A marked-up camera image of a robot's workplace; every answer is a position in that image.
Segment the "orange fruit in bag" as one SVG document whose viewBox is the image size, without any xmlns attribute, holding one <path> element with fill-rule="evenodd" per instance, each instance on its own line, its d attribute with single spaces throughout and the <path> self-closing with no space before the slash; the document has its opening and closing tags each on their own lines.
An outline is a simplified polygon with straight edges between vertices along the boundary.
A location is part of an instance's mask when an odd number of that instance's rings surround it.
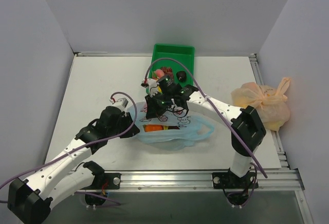
<svg viewBox="0 0 329 224">
<path fill-rule="evenodd" d="M 144 125 L 143 129 L 145 132 L 157 132 L 160 130 L 163 130 L 163 126 L 162 125 Z"/>
</svg>

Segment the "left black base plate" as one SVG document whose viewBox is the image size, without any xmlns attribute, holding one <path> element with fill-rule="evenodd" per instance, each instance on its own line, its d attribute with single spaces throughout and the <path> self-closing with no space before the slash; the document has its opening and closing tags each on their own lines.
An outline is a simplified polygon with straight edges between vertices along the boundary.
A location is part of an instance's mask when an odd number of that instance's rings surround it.
<svg viewBox="0 0 329 224">
<path fill-rule="evenodd" d="M 84 190 L 118 190 L 121 184 L 121 174 L 103 173 L 93 177 L 91 183 L 86 184 L 82 189 Z"/>
</svg>

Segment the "peach fruit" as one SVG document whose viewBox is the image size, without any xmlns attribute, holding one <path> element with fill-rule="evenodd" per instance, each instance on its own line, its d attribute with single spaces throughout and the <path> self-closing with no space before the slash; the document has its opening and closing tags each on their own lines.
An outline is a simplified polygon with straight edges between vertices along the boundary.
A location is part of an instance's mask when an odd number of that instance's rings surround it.
<svg viewBox="0 0 329 224">
<path fill-rule="evenodd" d="M 153 79 L 160 79 L 165 75 L 165 73 L 161 69 L 156 69 L 152 72 Z"/>
</svg>

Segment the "green plastic tray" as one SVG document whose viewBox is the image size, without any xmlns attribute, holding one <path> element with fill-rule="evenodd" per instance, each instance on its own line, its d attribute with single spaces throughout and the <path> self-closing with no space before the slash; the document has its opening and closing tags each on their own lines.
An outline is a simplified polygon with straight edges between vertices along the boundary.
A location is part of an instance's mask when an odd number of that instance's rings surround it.
<svg viewBox="0 0 329 224">
<path fill-rule="evenodd" d="M 161 58 L 171 58 L 182 63 L 188 71 L 194 75 L 194 53 L 195 49 L 192 46 L 172 45 L 172 44 L 155 44 L 152 54 L 151 63 Z M 152 72 L 161 67 L 171 67 L 173 72 L 168 74 L 175 83 L 180 84 L 182 87 L 187 84 L 193 85 L 194 82 L 189 73 L 178 63 L 170 60 L 162 60 L 152 65 L 149 71 L 148 78 L 152 79 Z M 187 80 L 184 83 L 178 81 L 176 73 L 178 71 L 185 71 L 187 73 Z"/>
</svg>

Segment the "red grape bunch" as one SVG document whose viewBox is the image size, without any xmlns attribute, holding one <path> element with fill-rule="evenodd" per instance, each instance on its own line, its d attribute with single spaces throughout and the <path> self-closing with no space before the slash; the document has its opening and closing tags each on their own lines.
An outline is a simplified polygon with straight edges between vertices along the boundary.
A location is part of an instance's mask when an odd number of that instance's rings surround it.
<svg viewBox="0 0 329 224">
<path fill-rule="evenodd" d="M 171 74 L 173 72 L 171 67 L 161 67 L 160 68 L 165 74 Z"/>
</svg>

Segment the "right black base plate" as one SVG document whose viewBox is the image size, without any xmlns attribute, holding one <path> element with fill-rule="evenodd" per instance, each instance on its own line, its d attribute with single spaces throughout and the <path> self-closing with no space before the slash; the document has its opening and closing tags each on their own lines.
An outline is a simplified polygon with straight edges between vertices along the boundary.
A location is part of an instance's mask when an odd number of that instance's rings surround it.
<svg viewBox="0 0 329 224">
<path fill-rule="evenodd" d="M 241 189 L 241 179 L 231 172 L 212 173 L 212 184 L 214 189 Z"/>
</svg>

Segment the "aluminium front rail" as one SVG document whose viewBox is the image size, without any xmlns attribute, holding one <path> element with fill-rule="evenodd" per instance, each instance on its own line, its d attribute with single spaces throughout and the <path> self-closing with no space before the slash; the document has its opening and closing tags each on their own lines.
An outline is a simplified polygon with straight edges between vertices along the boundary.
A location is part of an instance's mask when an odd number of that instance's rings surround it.
<svg viewBox="0 0 329 224">
<path fill-rule="evenodd" d="M 121 184 L 118 190 L 100 191 L 210 191 L 213 188 L 212 173 L 210 171 L 158 171 L 158 172 L 121 172 Z M 270 170 L 267 178 L 261 173 L 250 172 L 241 178 L 241 189 L 226 189 L 226 191 L 239 191 L 253 186 L 258 190 L 266 191 L 295 191 L 303 189 L 302 180 L 296 170 Z M 47 197 L 52 193 L 72 194 L 82 191 L 86 184 L 92 182 L 94 175 L 88 169 L 79 169 L 60 179 L 46 175 L 41 171 L 27 178 L 28 186 L 39 190 Z"/>
</svg>

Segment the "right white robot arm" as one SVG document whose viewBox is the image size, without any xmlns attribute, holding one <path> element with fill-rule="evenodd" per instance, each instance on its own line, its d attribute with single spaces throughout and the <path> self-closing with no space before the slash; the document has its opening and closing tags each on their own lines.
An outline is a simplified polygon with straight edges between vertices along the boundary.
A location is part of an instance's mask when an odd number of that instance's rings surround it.
<svg viewBox="0 0 329 224">
<path fill-rule="evenodd" d="M 145 97 L 148 119 L 158 118 L 167 111 L 173 114 L 193 111 L 226 126 L 231 132 L 231 145 L 234 149 L 231 172 L 228 174 L 229 184 L 239 188 L 246 182 L 251 163 L 259 163 L 254 152 L 266 135 L 266 129 L 255 108 L 240 108 L 221 102 L 193 85 L 182 87 L 169 75 L 158 80 L 146 79 L 141 86 L 148 92 Z"/>
</svg>

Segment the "dark purple fruit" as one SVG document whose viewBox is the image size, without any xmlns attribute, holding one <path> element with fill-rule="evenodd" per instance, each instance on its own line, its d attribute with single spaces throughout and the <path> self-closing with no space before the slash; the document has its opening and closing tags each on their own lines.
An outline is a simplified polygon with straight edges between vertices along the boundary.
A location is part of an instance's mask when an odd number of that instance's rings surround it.
<svg viewBox="0 0 329 224">
<path fill-rule="evenodd" d="M 176 77 L 177 77 L 177 79 L 178 79 L 179 82 L 184 83 L 187 80 L 187 73 L 185 71 L 183 71 L 183 70 L 182 71 L 178 71 L 176 73 Z"/>
</svg>

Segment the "blue printed plastic bag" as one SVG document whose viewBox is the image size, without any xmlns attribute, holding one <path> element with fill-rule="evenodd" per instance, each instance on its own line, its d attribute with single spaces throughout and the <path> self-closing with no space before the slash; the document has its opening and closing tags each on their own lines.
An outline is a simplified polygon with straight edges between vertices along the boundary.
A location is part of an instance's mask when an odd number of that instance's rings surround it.
<svg viewBox="0 0 329 224">
<path fill-rule="evenodd" d="M 147 119 L 147 104 L 138 102 L 136 109 L 130 106 L 127 111 L 132 118 L 137 117 L 135 125 L 140 129 L 136 139 L 162 150 L 176 151 L 194 146 L 197 141 L 208 139 L 214 132 L 214 125 L 198 115 L 174 115 L 167 111 L 159 118 Z M 145 132 L 144 125 L 178 126 L 180 129 Z"/>
</svg>

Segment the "yellow banana in bag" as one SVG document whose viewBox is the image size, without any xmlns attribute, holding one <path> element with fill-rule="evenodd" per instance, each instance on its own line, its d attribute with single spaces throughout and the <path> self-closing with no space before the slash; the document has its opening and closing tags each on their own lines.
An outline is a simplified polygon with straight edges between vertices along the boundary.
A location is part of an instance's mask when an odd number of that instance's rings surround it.
<svg viewBox="0 0 329 224">
<path fill-rule="evenodd" d="M 162 128 L 163 130 L 180 129 L 178 126 L 167 126 L 167 125 L 163 125 Z"/>
</svg>

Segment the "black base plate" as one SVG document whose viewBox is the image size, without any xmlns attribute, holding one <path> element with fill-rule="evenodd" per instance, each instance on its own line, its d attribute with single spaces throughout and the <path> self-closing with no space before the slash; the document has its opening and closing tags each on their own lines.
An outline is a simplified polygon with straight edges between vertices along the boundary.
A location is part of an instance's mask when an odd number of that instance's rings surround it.
<svg viewBox="0 0 329 224">
<path fill-rule="evenodd" d="M 93 177 L 91 183 L 86 184 L 82 189 L 84 190 L 118 190 L 121 184 L 121 174 L 103 173 Z"/>
<path fill-rule="evenodd" d="M 241 179 L 231 172 L 212 173 L 212 184 L 214 189 L 241 189 Z"/>
</svg>

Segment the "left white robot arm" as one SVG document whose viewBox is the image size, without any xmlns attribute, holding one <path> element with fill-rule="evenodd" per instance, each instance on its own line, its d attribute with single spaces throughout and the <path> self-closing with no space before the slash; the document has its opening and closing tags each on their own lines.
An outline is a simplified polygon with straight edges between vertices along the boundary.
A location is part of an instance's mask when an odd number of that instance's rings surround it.
<svg viewBox="0 0 329 224">
<path fill-rule="evenodd" d="M 51 210 L 76 191 L 104 183 L 104 170 L 87 159 L 114 138 L 129 138 L 139 133 L 137 117 L 116 102 L 106 107 L 98 119 L 83 127 L 50 162 L 26 172 L 24 180 L 9 181 L 8 209 L 23 223 L 42 223 Z"/>
</svg>

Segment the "orange plastic bag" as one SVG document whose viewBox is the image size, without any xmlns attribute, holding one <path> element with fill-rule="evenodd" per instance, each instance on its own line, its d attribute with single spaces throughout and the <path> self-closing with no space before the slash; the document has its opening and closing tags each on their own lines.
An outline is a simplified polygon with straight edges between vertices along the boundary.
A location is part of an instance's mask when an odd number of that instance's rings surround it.
<svg viewBox="0 0 329 224">
<path fill-rule="evenodd" d="M 288 98 L 285 95 L 290 82 L 291 78 L 284 77 L 276 88 L 255 82 L 245 83 L 232 91 L 233 105 L 254 107 L 264 127 L 277 132 L 290 119 L 290 109 L 286 104 Z"/>
</svg>

